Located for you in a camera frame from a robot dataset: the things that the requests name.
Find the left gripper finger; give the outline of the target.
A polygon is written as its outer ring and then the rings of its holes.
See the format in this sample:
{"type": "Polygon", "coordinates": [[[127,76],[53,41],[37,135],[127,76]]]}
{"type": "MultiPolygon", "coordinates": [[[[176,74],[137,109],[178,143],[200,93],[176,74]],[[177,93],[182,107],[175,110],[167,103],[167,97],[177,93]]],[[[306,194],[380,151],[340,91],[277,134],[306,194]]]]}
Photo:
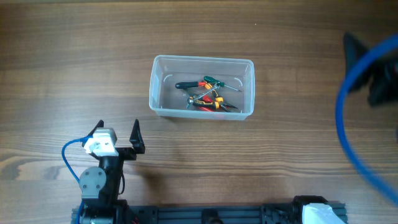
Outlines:
{"type": "Polygon", "coordinates": [[[96,126],[89,132],[89,136],[92,136],[93,133],[98,129],[98,128],[103,128],[104,127],[104,121],[101,119],[98,121],[98,123],[96,124],[96,126]]]}
{"type": "Polygon", "coordinates": [[[132,144],[132,148],[135,154],[144,154],[146,147],[141,135],[139,120],[135,119],[132,132],[129,138],[129,142],[132,144]]]}

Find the black red screwdriver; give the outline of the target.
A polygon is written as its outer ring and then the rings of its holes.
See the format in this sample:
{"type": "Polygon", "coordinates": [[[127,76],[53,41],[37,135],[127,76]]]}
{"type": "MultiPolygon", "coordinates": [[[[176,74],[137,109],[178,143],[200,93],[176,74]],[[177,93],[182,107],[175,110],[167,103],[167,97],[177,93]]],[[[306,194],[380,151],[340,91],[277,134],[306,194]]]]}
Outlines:
{"type": "Polygon", "coordinates": [[[205,86],[206,82],[178,82],[175,84],[176,89],[187,89],[196,88],[199,86],[205,86]]]}

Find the orange black long-nose pliers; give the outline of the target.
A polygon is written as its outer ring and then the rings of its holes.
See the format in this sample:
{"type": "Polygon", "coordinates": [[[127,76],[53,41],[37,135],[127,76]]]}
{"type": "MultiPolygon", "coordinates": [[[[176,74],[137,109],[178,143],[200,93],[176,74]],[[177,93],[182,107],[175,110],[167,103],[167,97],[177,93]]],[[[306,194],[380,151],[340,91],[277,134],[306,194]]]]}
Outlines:
{"type": "Polygon", "coordinates": [[[209,106],[214,110],[221,109],[224,112],[230,112],[230,108],[237,109],[238,107],[228,103],[216,90],[207,94],[212,100],[212,103],[205,103],[204,101],[195,100],[193,106],[209,106]]]}

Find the green handled screwdriver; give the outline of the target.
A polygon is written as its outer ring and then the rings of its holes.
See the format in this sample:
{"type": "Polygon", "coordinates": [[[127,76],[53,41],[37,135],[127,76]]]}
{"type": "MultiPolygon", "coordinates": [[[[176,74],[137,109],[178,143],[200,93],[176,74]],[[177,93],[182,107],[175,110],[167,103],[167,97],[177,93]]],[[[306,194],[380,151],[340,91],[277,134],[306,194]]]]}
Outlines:
{"type": "Polygon", "coordinates": [[[213,78],[213,77],[204,76],[203,79],[204,79],[204,81],[207,82],[207,83],[217,84],[217,85],[219,85],[220,87],[227,87],[227,88],[230,88],[230,89],[232,89],[232,90],[241,92],[241,90],[239,90],[239,89],[237,89],[237,88],[234,88],[234,87],[231,87],[231,86],[228,86],[228,85],[226,85],[224,82],[221,82],[220,80],[217,80],[217,79],[215,79],[215,78],[213,78]]]}

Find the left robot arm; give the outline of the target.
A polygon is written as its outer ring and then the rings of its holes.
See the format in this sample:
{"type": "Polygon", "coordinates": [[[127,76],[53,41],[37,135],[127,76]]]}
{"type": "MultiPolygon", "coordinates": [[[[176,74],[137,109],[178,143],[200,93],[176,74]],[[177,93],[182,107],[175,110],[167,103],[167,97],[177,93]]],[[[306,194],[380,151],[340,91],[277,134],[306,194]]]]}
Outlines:
{"type": "Polygon", "coordinates": [[[145,153],[139,121],[134,121],[130,147],[116,147],[116,141],[114,129],[105,128],[102,120],[80,140],[86,153],[99,164],[87,168],[78,178],[81,204],[72,210],[72,224],[139,223],[127,201],[118,198],[124,193],[126,184],[124,162],[135,161],[138,154],[145,153]]]}

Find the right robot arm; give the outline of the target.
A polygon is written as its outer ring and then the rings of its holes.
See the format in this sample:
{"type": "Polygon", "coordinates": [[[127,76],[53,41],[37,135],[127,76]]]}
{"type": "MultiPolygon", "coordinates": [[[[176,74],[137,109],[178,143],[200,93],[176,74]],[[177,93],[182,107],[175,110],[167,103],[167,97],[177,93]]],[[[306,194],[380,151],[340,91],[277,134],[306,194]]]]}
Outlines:
{"type": "MultiPolygon", "coordinates": [[[[382,41],[368,49],[349,32],[344,34],[346,76],[338,92],[335,104],[335,124],[340,145],[347,159],[356,171],[388,198],[397,204],[397,191],[382,177],[363,162],[349,143],[344,126],[343,110],[349,93],[360,90],[370,84],[368,103],[381,106],[397,101],[397,56],[385,57],[397,49],[397,35],[382,41]]],[[[344,223],[343,214],[323,197],[314,195],[296,196],[291,206],[291,223],[344,223]]]]}

